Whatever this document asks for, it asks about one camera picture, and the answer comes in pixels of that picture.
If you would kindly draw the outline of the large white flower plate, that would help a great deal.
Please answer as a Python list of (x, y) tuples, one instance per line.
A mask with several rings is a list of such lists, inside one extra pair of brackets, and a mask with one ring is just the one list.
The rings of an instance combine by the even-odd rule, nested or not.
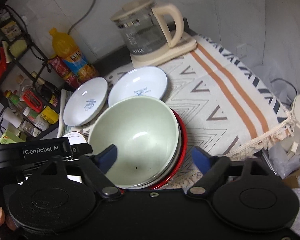
[(63, 135), (63, 138), (67, 138), (70, 145), (87, 143), (87, 140), (84, 137), (84, 135), (77, 131), (66, 133), (65, 135)]

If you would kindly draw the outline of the red and black bowl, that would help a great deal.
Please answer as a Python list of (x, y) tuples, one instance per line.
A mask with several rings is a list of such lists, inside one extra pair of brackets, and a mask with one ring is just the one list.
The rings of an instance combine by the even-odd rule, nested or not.
[(175, 117), (176, 117), (177, 122), (180, 127), (180, 132), (181, 132), (181, 135), (179, 137), (181, 139), (181, 146), (177, 153), (177, 160), (172, 165), (172, 167), (170, 168), (170, 171), (168, 172), (168, 174), (166, 176), (164, 176), (162, 179), (160, 179), (155, 184), (147, 187), (147, 189), (156, 190), (156, 189), (159, 189), (159, 188), (167, 185), (169, 183), (169, 181), (177, 174), (177, 172), (181, 168), (183, 161), (186, 157), (187, 142), (188, 142), (186, 127), (185, 127), (183, 120), (179, 116), (179, 114), (174, 110), (172, 112), (175, 114)]

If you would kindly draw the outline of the pale green bowl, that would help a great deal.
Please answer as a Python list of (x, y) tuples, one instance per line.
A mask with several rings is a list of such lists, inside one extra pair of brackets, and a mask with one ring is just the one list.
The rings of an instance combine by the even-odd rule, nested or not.
[(178, 153), (178, 150), (180, 149), (180, 146), (181, 146), (181, 139), (179, 138), (179, 141), (178, 141), (178, 146), (177, 146), (177, 149), (176, 149), (176, 152), (173, 156), (173, 159), (171, 160), (171, 162), (168, 164), (167, 168), (165, 168), (164, 172), (162, 172), (162, 174), (160, 176), (158, 176), (158, 178), (154, 179), (153, 181), (150, 181), (149, 183), (145, 184), (145, 185), (141, 185), (141, 186), (136, 186), (136, 187), (133, 187), (133, 189), (147, 189), (147, 187), (155, 184), (156, 182), (158, 182), (160, 179), (162, 179), (164, 176), (166, 176), (168, 174), (168, 172), (170, 171), (170, 168), (172, 167), (172, 165), (176, 162), (177, 160), (177, 153)]
[(94, 154), (115, 145), (117, 159), (106, 177), (120, 188), (136, 189), (169, 167), (179, 144), (179, 125), (166, 103), (138, 96), (105, 110), (93, 124), (88, 143)]

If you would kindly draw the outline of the white plate blue logo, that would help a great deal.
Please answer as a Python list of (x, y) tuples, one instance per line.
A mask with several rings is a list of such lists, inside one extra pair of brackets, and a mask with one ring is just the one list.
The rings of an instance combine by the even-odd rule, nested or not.
[(108, 92), (108, 83), (95, 77), (78, 87), (65, 104), (63, 121), (66, 126), (77, 127), (90, 122), (103, 108)]
[(136, 96), (162, 99), (167, 85), (167, 75), (158, 67), (146, 66), (131, 70), (113, 85), (108, 96), (108, 106)]

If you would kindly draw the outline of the metal-lid spice shaker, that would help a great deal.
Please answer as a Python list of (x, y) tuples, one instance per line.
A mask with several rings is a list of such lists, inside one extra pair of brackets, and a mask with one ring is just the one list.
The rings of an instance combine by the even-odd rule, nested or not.
[(24, 121), (21, 124), (21, 128), (23, 129), (23, 131), (27, 132), (32, 137), (37, 137), (38, 135), (41, 134), (41, 131), (36, 126), (29, 123), (28, 121)]

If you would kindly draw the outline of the small white-lid jar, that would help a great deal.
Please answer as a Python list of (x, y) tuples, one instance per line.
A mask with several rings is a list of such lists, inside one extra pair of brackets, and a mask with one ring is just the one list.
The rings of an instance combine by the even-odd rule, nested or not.
[(38, 115), (34, 119), (33, 123), (38, 129), (40, 129), (42, 131), (47, 130), (50, 126), (49, 123), (45, 119), (43, 119), (40, 115)]

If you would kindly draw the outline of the black metal shelf rack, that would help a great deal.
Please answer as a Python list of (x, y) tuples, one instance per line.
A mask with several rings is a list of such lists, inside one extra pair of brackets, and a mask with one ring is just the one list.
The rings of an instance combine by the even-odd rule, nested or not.
[[(0, 10), (0, 136), (7, 128), (7, 121), (2, 118), (6, 108), (10, 108), (8, 99), (4, 92), (10, 90), (19, 96), (19, 85), (16, 82), (17, 76), (21, 74), (34, 83), (39, 82), (50, 88), (58, 98), (58, 106), (52, 107), (59, 114), (60, 91), (64, 81), (57, 76), (52, 67), (48, 64), (48, 58), (34, 43), (22, 18), (8, 5), (2, 6)], [(23, 122), (31, 121), (11, 109)], [(27, 140), (39, 140), (50, 134), (58, 126), (58, 122), (51, 125), (37, 137), (32, 137), (27, 132)]]

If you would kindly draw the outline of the green label sauce bottle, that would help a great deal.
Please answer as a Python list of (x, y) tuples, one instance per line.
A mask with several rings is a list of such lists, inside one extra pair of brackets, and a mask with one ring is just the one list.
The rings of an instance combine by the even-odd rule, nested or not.
[(17, 94), (14, 94), (10, 90), (4, 92), (4, 97), (8, 99), (11, 109), (18, 111), (20, 114), (23, 114), (27, 104), (24, 101), (21, 101), (20, 97)]

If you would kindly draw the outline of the patterned tasselled table cloth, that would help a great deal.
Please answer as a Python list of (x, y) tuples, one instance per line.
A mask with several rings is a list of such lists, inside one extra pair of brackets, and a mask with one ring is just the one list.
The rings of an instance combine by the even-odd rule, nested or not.
[[(242, 160), (290, 137), (295, 126), (291, 112), (233, 53), (208, 37), (195, 40), (195, 50), (158, 66), (168, 78), (162, 100), (180, 115), (188, 138), (186, 157), (169, 187), (199, 179), (193, 146)], [(109, 91), (134, 69), (127, 64), (108, 74)]]

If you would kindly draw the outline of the large soy sauce bottle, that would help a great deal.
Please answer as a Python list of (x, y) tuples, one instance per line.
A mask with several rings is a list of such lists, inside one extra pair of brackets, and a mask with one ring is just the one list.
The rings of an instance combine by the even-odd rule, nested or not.
[(19, 74), (16, 78), (19, 85), (20, 100), (53, 125), (59, 120), (59, 114), (52, 107), (58, 106), (56, 94), (43, 83), (33, 82)]

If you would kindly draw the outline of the lower red drink can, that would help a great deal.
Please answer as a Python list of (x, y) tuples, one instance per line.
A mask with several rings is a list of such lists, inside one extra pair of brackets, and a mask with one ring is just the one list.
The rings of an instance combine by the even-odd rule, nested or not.
[(82, 83), (79, 81), (78, 77), (72, 73), (69, 72), (63, 77), (63, 80), (72, 88), (77, 89)]

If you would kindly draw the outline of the red drink can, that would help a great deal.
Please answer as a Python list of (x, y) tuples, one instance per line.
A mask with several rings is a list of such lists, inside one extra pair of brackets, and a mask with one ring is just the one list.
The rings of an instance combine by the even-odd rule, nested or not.
[(77, 89), (82, 83), (79, 81), (78, 77), (72, 73), (69, 72), (63, 77), (63, 80), (72, 88)]
[(48, 64), (55, 70), (55, 72), (63, 79), (71, 70), (67, 67), (61, 57), (55, 56), (48, 60)]

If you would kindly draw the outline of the upper red drink can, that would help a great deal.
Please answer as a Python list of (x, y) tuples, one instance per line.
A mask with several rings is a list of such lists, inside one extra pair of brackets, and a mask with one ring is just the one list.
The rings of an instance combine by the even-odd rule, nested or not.
[(55, 56), (48, 60), (48, 64), (55, 70), (55, 72), (63, 79), (71, 70), (67, 67), (61, 57)]

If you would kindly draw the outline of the orange juice bottle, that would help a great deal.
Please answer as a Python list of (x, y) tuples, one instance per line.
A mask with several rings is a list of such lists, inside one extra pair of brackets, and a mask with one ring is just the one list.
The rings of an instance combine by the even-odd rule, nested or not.
[(56, 55), (62, 58), (66, 66), (84, 83), (98, 76), (95, 67), (91, 66), (74, 39), (56, 28), (49, 31), (52, 36), (52, 47)]

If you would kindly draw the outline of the cream kettle base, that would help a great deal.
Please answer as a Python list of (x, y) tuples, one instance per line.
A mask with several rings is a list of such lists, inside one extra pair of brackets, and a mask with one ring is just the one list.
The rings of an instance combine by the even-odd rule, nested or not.
[(177, 45), (173, 48), (169, 48), (168, 45), (164, 45), (162, 48), (145, 55), (133, 55), (131, 54), (131, 60), (134, 68), (140, 68), (144, 66), (160, 66), (172, 59), (178, 58), (187, 54), (197, 48), (196, 40), (188, 33), (183, 32)]

